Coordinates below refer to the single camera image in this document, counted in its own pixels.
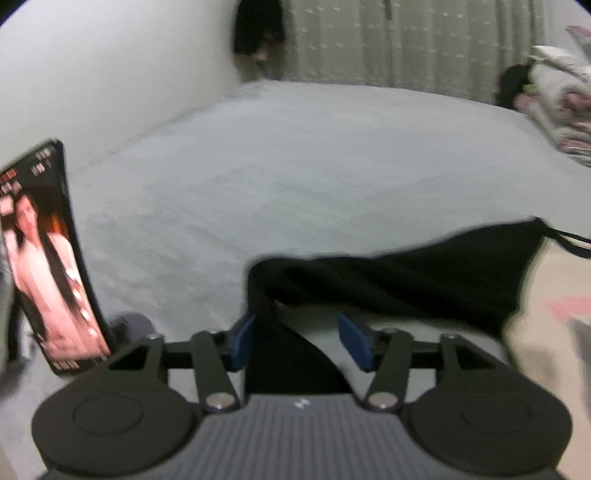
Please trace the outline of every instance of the bed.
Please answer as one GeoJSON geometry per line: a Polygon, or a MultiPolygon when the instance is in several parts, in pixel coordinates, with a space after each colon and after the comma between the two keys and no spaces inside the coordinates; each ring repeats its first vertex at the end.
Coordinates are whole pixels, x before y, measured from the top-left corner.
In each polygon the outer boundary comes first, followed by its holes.
{"type": "MultiPolygon", "coordinates": [[[[140,311],[182,340],[238,318],[244,266],[262,255],[369,254],[529,216],[589,236],[590,180],[513,111],[402,89],[265,81],[76,170],[70,187],[103,313],[140,311]]],[[[371,378],[340,347],[334,318],[301,309],[284,320],[362,392],[371,378]]],[[[456,328],[395,323],[424,340],[456,328]]],[[[504,357],[493,339],[467,335],[504,357]]],[[[185,373],[173,372],[171,385],[194,398],[185,373]]],[[[423,374],[410,397],[430,386],[423,374]]],[[[43,470],[32,414],[62,384],[37,355],[0,387],[0,443],[23,480],[43,470]]]]}

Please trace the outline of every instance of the smartphone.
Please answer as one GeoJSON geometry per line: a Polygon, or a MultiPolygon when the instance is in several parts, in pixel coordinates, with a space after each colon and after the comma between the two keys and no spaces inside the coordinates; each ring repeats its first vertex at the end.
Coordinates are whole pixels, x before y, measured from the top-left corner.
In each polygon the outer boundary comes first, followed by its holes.
{"type": "Polygon", "coordinates": [[[22,310],[51,370],[77,374],[107,360],[115,344],[82,260],[59,140],[4,168],[0,218],[22,310]]]}

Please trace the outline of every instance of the pink print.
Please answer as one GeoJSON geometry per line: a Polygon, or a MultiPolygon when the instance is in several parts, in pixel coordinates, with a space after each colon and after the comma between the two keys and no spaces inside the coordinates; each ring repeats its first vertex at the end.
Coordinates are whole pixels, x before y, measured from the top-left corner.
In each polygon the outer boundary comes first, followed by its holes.
{"type": "Polygon", "coordinates": [[[545,307],[556,321],[564,323],[571,317],[591,316],[591,297],[550,300],[545,303],[545,307]]]}

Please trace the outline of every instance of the long black hair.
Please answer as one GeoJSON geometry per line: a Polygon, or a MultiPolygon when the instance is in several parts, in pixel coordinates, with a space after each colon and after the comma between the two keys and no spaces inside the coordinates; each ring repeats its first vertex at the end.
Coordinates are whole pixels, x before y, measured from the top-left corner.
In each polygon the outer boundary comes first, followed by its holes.
{"type": "MultiPolygon", "coordinates": [[[[39,208],[37,206],[37,202],[30,193],[25,192],[25,190],[21,190],[14,196],[14,213],[15,217],[17,216],[17,204],[20,202],[24,197],[26,197],[33,209],[37,212],[37,230],[39,232],[39,239],[41,240],[41,246],[43,247],[43,252],[45,253],[45,257],[47,258],[47,262],[49,263],[49,270],[51,272],[51,276],[53,280],[56,282],[57,288],[60,291],[60,294],[68,308],[72,313],[77,312],[77,302],[74,296],[74,292],[70,287],[70,282],[68,281],[68,276],[66,274],[66,268],[64,264],[61,262],[60,256],[57,253],[56,247],[53,245],[53,242],[47,235],[46,230],[43,228],[41,221],[39,220],[39,208]]],[[[17,244],[19,249],[24,242],[24,234],[20,230],[18,226],[18,222],[15,222],[15,229],[14,229],[16,236],[17,236],[17,244]]]]}

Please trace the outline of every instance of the black circular motor housing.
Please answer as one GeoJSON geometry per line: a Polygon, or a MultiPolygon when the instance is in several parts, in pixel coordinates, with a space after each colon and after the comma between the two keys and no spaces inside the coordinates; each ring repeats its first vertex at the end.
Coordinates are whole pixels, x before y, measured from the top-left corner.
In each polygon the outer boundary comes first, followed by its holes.
{"type": "Polygon", "coordinates": [[[193,408],[179,393],[157,378],[117,371],[47,399],[35,413],[32,431],[52,468],[123,476],[172,456],[194,426],[193,408]]]}
{"type": "Polygon", "coordinates": [[[525,380],[495,388],[496,371],[462,372],[426,392],[408,423],[442,462],[487,476],[516,476],[558,464],[572,430],[565,406],[525,380]]]}

